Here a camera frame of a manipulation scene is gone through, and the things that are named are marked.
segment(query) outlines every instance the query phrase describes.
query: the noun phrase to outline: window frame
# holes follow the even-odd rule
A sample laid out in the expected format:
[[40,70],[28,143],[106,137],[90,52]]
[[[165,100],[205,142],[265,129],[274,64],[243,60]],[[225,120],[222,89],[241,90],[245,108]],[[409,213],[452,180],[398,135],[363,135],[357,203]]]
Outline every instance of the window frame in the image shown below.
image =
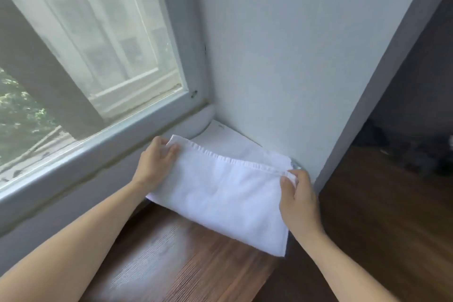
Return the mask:
[[[1,187],[0,236],[208,104],[207,62],[197,0],[159,2],[164,4],[161,8],[170,42],[184,73],[183,88]],[[57,61],[44,41],[40,42],[39,46]]]

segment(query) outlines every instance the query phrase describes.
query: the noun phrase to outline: tree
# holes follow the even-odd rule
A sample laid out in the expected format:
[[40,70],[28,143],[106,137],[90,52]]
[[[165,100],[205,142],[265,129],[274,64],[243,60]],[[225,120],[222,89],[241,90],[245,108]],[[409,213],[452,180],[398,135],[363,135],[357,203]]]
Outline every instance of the tree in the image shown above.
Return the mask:
[[57,126],[46,109],[0,68],[0,165],[20,156]]

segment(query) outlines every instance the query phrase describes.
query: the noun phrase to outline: wood grain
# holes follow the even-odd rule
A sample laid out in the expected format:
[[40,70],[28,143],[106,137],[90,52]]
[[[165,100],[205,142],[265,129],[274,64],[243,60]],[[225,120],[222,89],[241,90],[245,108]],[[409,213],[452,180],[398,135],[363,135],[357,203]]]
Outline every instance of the wood grain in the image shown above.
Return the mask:
[[153,204],[126,224],[81,301],[251,301],[277,262]]
[[[453,301],[453,177],[407,172],[351,147],[320,194],[326,232],[401,301]],[[294,241],[255,302],[337,299]]]

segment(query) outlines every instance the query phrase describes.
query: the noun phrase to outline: window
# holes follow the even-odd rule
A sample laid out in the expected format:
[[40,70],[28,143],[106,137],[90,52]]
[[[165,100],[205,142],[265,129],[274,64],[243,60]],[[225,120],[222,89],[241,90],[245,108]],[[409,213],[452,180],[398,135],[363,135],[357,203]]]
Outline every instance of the window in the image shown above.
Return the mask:
[[205,103],[190,0],[0,3],[0,231]]

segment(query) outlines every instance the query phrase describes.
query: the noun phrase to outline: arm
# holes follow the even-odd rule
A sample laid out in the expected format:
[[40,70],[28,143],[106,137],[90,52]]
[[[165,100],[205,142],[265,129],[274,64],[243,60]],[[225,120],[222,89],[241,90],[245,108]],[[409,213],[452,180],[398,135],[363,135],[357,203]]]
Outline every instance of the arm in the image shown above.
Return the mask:
[[155,137],[132,181],[41,244],[0,278],[3,301],[80,299],[134,209],[170,171],[179,148],[161,157]]
[[297,189],[282,177],[280,212],[296,240],[320,269],[339,302],[397,302],[398,300],[359,264],[343,253],[325,234],[318,200],[308,173],[290,170]]

